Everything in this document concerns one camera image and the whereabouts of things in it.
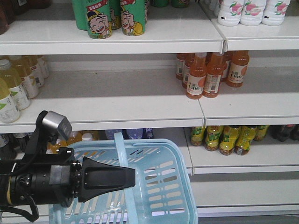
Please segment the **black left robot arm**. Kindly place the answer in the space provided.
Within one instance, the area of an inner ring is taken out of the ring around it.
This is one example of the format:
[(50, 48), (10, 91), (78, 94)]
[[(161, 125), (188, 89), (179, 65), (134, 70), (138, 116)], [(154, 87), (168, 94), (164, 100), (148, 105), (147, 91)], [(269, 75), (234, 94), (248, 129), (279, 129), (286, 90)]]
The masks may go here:
[(58, 154), (25, 154), (21, 160), (0, 163), (2, 206), (59, 204), (70, 207), (74, 198), (84, 203), (99, 195), (135, 186), (135, 170), (107, 165), (84, 157), (72, 148)]

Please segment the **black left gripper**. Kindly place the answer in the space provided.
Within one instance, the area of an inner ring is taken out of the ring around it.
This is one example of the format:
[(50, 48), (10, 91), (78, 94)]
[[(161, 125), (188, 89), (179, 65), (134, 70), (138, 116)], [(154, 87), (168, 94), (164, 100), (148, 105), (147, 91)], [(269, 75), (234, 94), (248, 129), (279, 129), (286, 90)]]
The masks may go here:
[[(81, 165), (74, 149), (62, 147), (58, 154), (38, 155), (33, 163), (30, 194), (37, 205), (60, 204), (69, 207), (76, 190), (75, 174)], [(135, 186), (135, 170), (107, 165), (83, 158), (78, 201), (84, 203), (96, 196)]]

